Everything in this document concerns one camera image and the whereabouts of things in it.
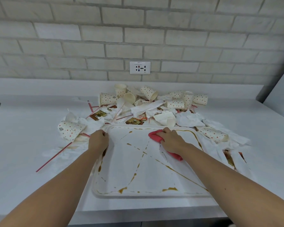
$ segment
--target electrical outlet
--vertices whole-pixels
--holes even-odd
[[[150,75],[151,63],[141,61],[130,61],[129,70],[131,75]]]

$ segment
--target person's left hand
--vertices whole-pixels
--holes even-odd
[[[97,130],[89,138],[88,149],[101,155],[108,147],[108,142],[108,133],[105,133],[103,130]]]

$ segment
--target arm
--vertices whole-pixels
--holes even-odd
[[[108,146],[108,134],[91,134],[88,150],[65,170],[29,195],[0,227],[64,227],[70,222],[95,161]]]
[[[284,227],[284,200],[215,160],[176,131],[157,133],[163,147],[181,155],[237,227]]]

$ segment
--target red rag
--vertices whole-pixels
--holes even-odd
[[[161,143],[161,141],[164,141],[164,139],[161,137],[161,136],[158,136],[158,135],[156,135],[157,133],[159,133],[159,132],[162,132],[163,130],[158,130],[158,131],[153,131],[153,132],[150,132],[149,134],[148,134],[148,136],[152,139],[152,140],[154,140],[154,141],[156,141],[156,142],[158,142],[158,143]],[[183,158],[180,156],[180,155],[178,155],[178,154],[175,154],[175,153],[170,153],[170,152],[168,152],[168,151],[166,151],[167,153],[169,153],[172,157],[174,157],[175,159],[177,159],[177,160],[179,160],[179,161],[182,161],[183,160]]]

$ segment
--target white countertop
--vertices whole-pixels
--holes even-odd
[[[68,143],[55,129],[67,109],[82,117],[91,111],[70,96],[0,95],[0,102],[1,220],[51,179],[35,171],[48,160],[42,152]],[[244,157],[258,183],[284,199],[284,117],[254,99],[209,99],[196,111],[250,138],[253,147]],[[99,199],[90,182],[70,224],[225,216],[212,198]]]

